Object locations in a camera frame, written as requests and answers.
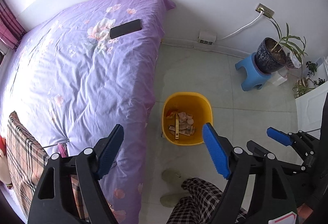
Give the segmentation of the white wall box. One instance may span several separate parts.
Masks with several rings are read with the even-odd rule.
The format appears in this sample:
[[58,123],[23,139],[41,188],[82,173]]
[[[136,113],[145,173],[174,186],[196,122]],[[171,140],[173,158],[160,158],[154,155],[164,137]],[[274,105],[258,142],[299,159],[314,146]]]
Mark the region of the white wall box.
[[212,33],[209,31],[201,30],[198,35],[198,42],[200,44],[212,45],[217,39],[216,33]]

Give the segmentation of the yellow trash bin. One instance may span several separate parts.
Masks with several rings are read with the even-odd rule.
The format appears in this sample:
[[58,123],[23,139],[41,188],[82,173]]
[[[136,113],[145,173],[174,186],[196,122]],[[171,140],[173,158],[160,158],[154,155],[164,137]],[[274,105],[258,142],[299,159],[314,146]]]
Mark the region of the yellow trash bin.
[[[179,140],[175,140],[175,114],[179,115]],[[162,133],[177,146],[204,143],[202,127],[213,123],[212,107],[204,95],[196,92],[176,92],[169,96],[162,111]]]

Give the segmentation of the pink clip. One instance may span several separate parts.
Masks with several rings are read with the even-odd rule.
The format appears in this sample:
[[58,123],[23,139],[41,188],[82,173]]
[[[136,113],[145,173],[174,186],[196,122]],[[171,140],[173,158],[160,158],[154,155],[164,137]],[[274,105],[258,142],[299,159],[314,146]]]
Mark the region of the pink clip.
[[67,144],[66,143],[58,143],[57,144],[59,153],[61,157],[65,158],[68,157],[68,151],[67,151]]

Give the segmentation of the dark blue flower pot plant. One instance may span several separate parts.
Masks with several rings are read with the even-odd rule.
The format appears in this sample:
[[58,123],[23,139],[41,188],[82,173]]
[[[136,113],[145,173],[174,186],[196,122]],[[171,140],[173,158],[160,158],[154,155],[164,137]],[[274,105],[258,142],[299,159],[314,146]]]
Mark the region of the dark blue flower pot plant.
[[306,38],[292,35],[286,23],[286,33],[283,33],[275,19],[269,21],[277,31],[278,39],[264,38],[255,53],[255,64],[260,71],[271,74],[284,66],[300,68],[303,57],[307,55]]

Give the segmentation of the plaid beige blanket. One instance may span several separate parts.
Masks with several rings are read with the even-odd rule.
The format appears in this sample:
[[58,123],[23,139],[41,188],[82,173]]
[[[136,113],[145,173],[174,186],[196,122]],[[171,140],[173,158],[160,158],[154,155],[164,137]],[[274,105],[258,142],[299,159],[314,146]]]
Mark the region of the plaid beige blanket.
[[18,114],[10,113],[7,122],[7,159],[13,190],[26,217],[33,195],[51,154],[63,153],[65,136],[51,134],[42,127],[24,125]]

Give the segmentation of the long yellow box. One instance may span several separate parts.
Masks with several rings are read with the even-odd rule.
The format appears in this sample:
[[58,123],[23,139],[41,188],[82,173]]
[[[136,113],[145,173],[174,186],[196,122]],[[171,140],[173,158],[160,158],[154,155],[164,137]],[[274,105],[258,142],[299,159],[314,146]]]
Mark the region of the long yellow box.
[[175,114],[175,140],[179,140],[179,115]]

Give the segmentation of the right pink curtain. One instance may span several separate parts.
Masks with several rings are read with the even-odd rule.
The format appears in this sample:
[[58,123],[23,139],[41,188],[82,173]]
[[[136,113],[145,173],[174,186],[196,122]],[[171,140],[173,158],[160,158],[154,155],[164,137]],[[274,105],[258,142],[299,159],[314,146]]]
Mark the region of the right pink curtain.
[[17,21],[5,0],[0,0],[1,41],[12,50],[17,50],[26,30]]

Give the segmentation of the person's plaid trouser legs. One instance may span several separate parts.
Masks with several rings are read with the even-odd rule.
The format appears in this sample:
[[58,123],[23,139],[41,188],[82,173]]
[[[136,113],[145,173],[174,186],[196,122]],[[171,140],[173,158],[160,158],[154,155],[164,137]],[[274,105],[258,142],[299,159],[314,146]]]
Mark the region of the person's plaid trouser legs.
[[181,187],[189,195],[178,199],[167,223],[209,223],[223,192],[198,177],[184,180]]

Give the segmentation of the grey slipper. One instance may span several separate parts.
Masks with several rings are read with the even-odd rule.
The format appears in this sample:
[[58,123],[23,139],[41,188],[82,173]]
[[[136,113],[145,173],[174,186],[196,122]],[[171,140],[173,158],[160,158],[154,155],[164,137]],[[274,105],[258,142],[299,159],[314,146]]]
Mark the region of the grey slipper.
[[175,194],[166,194],[162,196],[159,201],[163,207],[174,208],[180,199],[184,197],[189,197],[188,193],[175,193]]
[[188,176],[185,174],[180,173],[179,171],[168,168],[164,170],[161,174],[161,177],[163,181],[171,184],[171,185],[177,185],[180,186],[182,183],[188,179]]

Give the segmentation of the blue plastic stool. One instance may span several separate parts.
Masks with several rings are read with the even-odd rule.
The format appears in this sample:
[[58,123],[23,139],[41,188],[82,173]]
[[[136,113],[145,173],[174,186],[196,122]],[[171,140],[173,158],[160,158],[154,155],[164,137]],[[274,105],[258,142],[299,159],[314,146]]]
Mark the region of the blue plastic stool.
[[246,78],[241,84],[244,91],[250,91],[254,88],[260,90],[264,84],[271,78],[271,74],[263,73],[255,63],[255,53],[240,60],[235,64],[235,69],[239,70],[244,68],[246,71]]

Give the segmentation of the wall socket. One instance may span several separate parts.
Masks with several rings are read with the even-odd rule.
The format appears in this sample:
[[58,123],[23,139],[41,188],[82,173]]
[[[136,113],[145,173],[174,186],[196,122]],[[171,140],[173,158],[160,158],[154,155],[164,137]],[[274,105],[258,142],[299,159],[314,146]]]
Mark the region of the wall socket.
[[263,13],[264,16],[266,16],[267,18],[272,18],[273,15],[275,14],[275,12],[273,10],[271,10],[270,8],[268,8],[267,6],[264,6],[263,4],[259,3],[255,10],[258,13]]

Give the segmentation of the black smartphone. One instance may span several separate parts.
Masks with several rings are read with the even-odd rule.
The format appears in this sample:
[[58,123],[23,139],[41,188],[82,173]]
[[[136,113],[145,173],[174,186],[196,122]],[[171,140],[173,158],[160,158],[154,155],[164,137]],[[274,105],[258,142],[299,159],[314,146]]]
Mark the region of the black smartphone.
[[142,22],[140,19],[136,19],[119,26],[115,26],[110,29],[109,37],[110,39],[116,39],[118,37],[134,33],[136,31],[142,30]]

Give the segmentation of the red and cream plush toy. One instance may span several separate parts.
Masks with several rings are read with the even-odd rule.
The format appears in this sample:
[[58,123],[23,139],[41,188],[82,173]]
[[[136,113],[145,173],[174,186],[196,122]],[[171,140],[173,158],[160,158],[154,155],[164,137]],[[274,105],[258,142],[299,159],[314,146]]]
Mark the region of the red and cream plush toy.
[[6,140],[1,137],[0,139],[0,177],[1,182],[7,186],[8,189],[11,189],[12,180],[9,173],[8,160],[6,154]]

